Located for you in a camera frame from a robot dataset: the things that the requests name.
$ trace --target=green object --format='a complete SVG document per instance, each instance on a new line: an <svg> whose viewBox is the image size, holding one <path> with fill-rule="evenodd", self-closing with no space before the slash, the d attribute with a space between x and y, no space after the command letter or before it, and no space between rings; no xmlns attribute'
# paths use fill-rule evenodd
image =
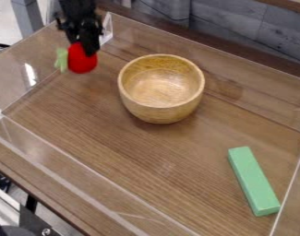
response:
<svg viewBox="0 0 300 236"><path fill-rule="evenodd" d="M254 215L261 217L275 213L279 210L279 203L250 148L230 149L229 163Z"/></svg>
<svg viewBox="0 0 300 236"><path fill-rule="evenodd" d="M63 48L56 49L56 60L55 60L55 68L60 70L60 72L65 72L68 69L68 51Z"/></svg>

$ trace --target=green block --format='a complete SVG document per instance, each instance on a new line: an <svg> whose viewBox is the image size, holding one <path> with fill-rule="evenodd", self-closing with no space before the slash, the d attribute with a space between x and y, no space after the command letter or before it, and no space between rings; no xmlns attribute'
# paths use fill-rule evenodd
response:
<svg viewBox="0 0 300 236"><path fill-rule="evenodd" d="M279 210L279 203L250 148L230 149L229 163L254 215L261 217L275 213Z"/></svg>

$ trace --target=gray wooden wall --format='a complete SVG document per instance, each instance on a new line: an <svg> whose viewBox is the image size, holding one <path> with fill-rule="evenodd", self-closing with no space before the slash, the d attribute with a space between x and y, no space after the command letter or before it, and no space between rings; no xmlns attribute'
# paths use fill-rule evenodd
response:
<svg viewBox="0 0 300 236"><path fill-rule="evenodd" d="M134 0L134 8L300 61L300 14L255 0Z"/></svg>

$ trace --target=wooden bowl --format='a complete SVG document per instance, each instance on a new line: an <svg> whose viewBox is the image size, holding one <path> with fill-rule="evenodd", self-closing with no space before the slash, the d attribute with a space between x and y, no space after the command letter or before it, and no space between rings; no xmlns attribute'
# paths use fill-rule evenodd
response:
<svg viewBox="0 0 300 236"><path fill-rule="evenodd" d="M194 111L203 85L198 67L168 54L136 58L118 75L119 96L127 110L154 124L178 122Z"/></svg>

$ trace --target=bowl rim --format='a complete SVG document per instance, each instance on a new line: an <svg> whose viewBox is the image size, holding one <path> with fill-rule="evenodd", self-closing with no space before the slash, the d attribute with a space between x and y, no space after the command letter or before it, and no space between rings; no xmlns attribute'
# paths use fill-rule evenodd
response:
<svg viewBox="0 0 300 236"><path fill-rule="evenodd" d="M198 86L198 89L197 89L197 92L192 94L192 96L182 101L182 102L178 102L175 103L174 105L171 106L167 106L167 107L158 107L158 106L150 106L142 102L138 102L132 99L132 97L130 96L130 94L127 93L123 85L122 85L122 76L123 76L123 73L127 69L127 67L134 64L136 61L139 61L140 59L144 59L144 58L148 58L148 57L155 57L155 56L168 56L168 57L174 57L176 58L178 60L182 60L184 61L184 63L187 63L190 66L192 66L197 70L197 73L199 74L199 79L201 79L201 83L199 83L199 86ZM191 62L188 61L186 58L178 56L178 55L174 55L174 54L164 54L164 53L156 53L156 54L148 54L148 55L144 55L144 56L139 56L136 57L130 63L126 64L126 66L122 67L119 73L118 73L118 90L119 92L124 95L124 97L131 101L134 102L135 104L143 106L143 107L148 107L148 108L155 108L155 109L166 109L166 108L174 108L174 107L179 107L182 106L183 104L188 103L191 100L194 100L202 93L203 91L203 87L205 87L205 76L203 76L203 73L201 71L201 69L198 68L198 66Z"/></svg>

